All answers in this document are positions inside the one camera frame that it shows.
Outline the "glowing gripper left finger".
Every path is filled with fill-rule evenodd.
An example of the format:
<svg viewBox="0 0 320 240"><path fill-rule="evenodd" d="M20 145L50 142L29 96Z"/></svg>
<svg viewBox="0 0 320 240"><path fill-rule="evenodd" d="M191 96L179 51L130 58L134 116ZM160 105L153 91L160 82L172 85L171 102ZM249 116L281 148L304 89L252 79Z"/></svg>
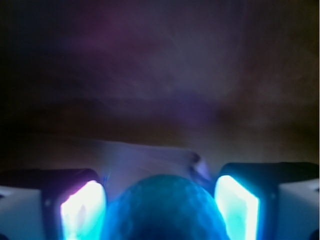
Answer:
<svg viewBox="0 0 320 240"><path fill-rule="evenodd" d="M105 188L89 168L0 174L2 240L99 240L106 209Z"/></svg>

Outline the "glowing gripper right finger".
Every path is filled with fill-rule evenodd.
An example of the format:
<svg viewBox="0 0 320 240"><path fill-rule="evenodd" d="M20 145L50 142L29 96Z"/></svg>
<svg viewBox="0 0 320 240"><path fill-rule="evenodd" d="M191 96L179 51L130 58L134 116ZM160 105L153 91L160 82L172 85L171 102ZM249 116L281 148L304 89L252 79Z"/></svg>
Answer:
<svg viewBox="0 0 320 240"><path fill-rule="evenodd" d="M214 198L232 240L318 240L320 167L310 162L227 163Z"/></svg>

